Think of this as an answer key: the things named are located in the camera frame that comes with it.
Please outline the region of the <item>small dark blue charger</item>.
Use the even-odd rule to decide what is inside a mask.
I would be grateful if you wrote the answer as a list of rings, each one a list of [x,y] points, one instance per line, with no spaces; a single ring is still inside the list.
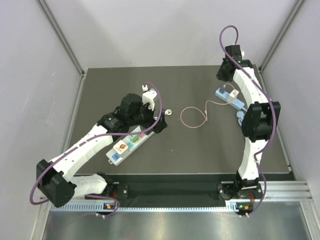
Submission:
[[[220,92],[223,94],[224,92],[226,92],[227,90],[227,84],[224,84],[221,88],[220,88]]]

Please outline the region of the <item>light green plug adapter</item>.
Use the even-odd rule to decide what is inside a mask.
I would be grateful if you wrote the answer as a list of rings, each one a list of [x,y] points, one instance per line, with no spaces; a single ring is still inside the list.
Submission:
[[[131,142],[135,142],[136,140],[138,140],[139,139],[139,135],[138,134],[134,134],[134,135],[130,135],[129,136],[129,140],[131,141]]]

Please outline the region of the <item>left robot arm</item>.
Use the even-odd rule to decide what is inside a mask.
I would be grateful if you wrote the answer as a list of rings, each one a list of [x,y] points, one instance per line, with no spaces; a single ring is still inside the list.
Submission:
[[[47,201],[59,208],[72,198],[86,195],[100,195],[109,198],[114,191],[108,177],[103,173],[76,176],[77,171],[100,150],[111,145],[121,136],[128,136],[130,127],[140,126],[141,133],[160,133],[168,125],[165,112],[159,110],[154,117],[155,99],[160,94],[155,89],[142,95],[127,94],[116,109],[101,117],[92,129],[71,148],[59,156],[36,165],[36,182],[33,189],[39,189]]]

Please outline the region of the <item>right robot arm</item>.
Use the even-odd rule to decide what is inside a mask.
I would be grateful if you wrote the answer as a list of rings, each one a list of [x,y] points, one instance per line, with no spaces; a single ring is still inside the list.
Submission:
[[[233,185],[234,194],[239,198],[245,198],[258,188],[258,167],[264,148],[275,135],[281,105],[266,96],[255,76],[252,63],[243,59],[240,45],[226,46],[224,51],[225,57],[216,78],[224,82],[235,82],[247,105],[241,124],[245,147]]]

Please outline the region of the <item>white cube plug adapter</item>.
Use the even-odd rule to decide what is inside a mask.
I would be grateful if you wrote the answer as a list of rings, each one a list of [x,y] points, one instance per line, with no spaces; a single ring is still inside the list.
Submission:
[[[115,143],[112,148],[120,156],[126,155],[130,151],[129,146],[123,140],[120,140],[117,143]]]

